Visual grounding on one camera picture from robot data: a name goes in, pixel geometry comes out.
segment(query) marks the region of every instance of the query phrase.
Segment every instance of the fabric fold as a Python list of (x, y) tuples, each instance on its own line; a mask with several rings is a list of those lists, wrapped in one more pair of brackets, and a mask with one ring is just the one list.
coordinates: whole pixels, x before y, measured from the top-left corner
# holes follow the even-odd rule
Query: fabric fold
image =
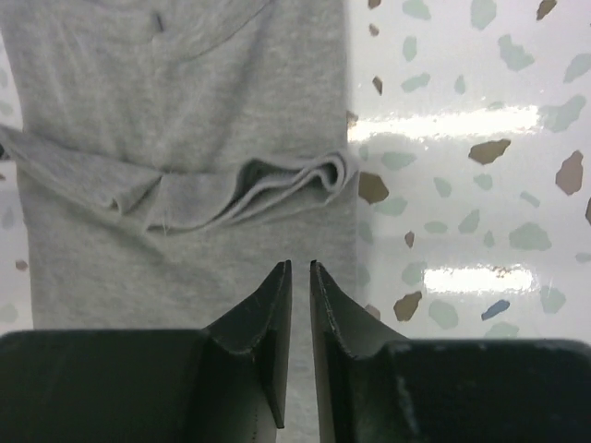
[[(33, 178), (92, 209), (126, 215), (154, 193), (147, 210), (148, 230), (195, 230), (241, 222), (271, 211), (286, 200), (290, 213), (324, 206), (355, 175), (346, 151), (318, 158), (272, 155), (219, 173), (164, 173), (100, 155), (70, 150), (14, 129), (0, 128), (2, 144)], [(312, 192), (300, 192), (304, 189)]]

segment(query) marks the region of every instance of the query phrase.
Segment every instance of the green speckle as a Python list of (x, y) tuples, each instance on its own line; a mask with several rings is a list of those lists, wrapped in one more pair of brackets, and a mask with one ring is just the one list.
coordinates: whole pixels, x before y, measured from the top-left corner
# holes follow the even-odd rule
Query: green speckle
[(519, 328), (511, 323), (507, 322), (500, 322), (496, 325), (492, 325), (492, 328), (488, 330), (484, 336), (487, 339), (512, 339), (517, 337), (517, 333), (519, 332)]
[(381, 156), (381, 163), (390, 171), (403, 169), (415, 160), (416, 155), (407, 152), (386, 152)]
[(447, 198), (452, 194), (452, 185), (444, 178), (435, 177), (433, 183), (440, 197)]
[(534, 208), (539, 208), (539, 200), (532, 196), (529, 192), (524, 191), (519, 195), (519, 197), (532, 205)]
[(483, 30), (497, 16), (497, 4), (493, 0), (472, 0), (470, 16), (472, 27)]
[(9, 116), (12, 115), (12, 113), (14, 112), (15, 110), (12, 108), (12, 105), (10, 103), (6, 103), (0, 100), (0, 114), (4, 116)]
[(416, 57), (416, 37), (409, 35), (404, 39), (403, 43), (403, 56), (404, 60), (411, 62)]
[(493, 102), (489, 106), (487, 106), (487, 111), (497, 111), (505, 107), (505, 103), (503, 102)]
[(509, 244), (513, 249), (524, 251), (546, 251), (552, 247), (546, 231), (532, 222), (509, 233)]
[(18, 311), (11, 303), (0, 307), (0, 321), (3, 323), (14, 323), (17, 318)]
[(458, 326), (458, 313), (455, 307), (442, 300), (433, 300), (428, 307), (428, 316), (435, 320), (440, 328), (452, 329)]
[(367, 221), (362, 221), (357, 226), (357, 233), (359, 238), (370, 245), (373, 245), (373, 232), (371, 232), (371, 225)]
[(425, 270), (427, 270), (427, 263), (424, 261), (409, 263), (403, 270), (402, 279), (407, 285), (414, 286), (423, 281)]
[(492, 189), (492, 177), (488, 174), (477, 175), (474, 177), (474, 183), (485, 191)]
[(460, 233), (474, 233), (480, 224), (480, 210), (473, 210), (458, 225)]
[(365, 160), (365, 161), (367, 161), (369, 159), (368, 145), (362, 145), (361, 148), (359, 148), (359, 158), (361, 158), (361, 160)]
[(571, 60), (564, 73), (564, 83), (572, 83), (591, 69), (591, 54), (578, 54)]
[(376, 212), (380, 214), (398, 217), (404, 212), (407, 205), (408, 201), (406, 201), (404, 198), (394, 197), (388, 198), (387, 200), (374, 205), (374, 208)]
[(403, 12), (410, 17), (421, 20), (431, 20), (431, 13), (423, 0), (406, 0), (403, 3)]
[(576, 256), (574, 256), (574, 259), (579, 263), (588, 263), (591, 261), (591, 254), (588, 252), (579, 252)]
[(363, 265), (357, 266), (357, 285), (360, 288), (367, 286), (371, 281), (371, 276), (369, 275), (368, 269)]
[(404, 92), (413, 92), (419, 88), (425, 88), (431, 81), (431, 75), (428, 72), (424, 72), (419, 76), (410, 77), (403, 81), (400, 87)]
[(425, 223), (425, 231), (428, 233), (447, 233), (447, 224), (442, 221), (429, 221)]
[(539, 290), (542, 309), (546, 314), (556, 314), (566, 303), (566, 295), (556, 288), (542, 286)]
[(455, 80), (455, 83), (453, 83), (453, 89), (458, 94), (464, 94), (465, 93), (465, 79), (464, 79), (464, 76), (459, 76)]
[(565, 104), (542, 106), (538, 110), (540, 123), (550, 132), (566, 131), (569, 126), (579, 119), (581, 111), (587, 104), (582, 95), (575, 95)]
[(495, 237), (492, 235), (492, 231), (488, 231), (484, 234), (484, 240), (482, 243), (484, 243), (484, 246), (486, 247), (493, 247), (495, 245)]
[(505, 34), (498, 40), (501, 58), (512, 71), (521, 71), (534, 64), (535, 60), (528, 54), (523, 46), (513, 44), (511, 35)]
[(0, 67), (0, 86), (6, 88), (8, 86), (8, 74)]

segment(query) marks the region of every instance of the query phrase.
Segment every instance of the gray fabric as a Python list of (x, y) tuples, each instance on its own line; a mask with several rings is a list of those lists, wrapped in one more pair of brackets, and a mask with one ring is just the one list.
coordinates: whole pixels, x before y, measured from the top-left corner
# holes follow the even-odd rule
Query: gray fabric
[(309, 261), (356, 275), (341, 3), (0, 2), (35, 328), (204, 327), (290, 258), (278, 441), (318, 441)]

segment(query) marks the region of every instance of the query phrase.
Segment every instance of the speckled tabletop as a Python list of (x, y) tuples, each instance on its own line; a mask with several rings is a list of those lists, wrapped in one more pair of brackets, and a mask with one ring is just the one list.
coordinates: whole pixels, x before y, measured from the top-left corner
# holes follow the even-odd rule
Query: speckled tabletop
[[(591, 2), (347, 0), (358, 280), (409, 337), (591, 341)], [(0, 54), (0, 122), (22, 127)], [(31, 327), (0, 163), (0, 333)]]

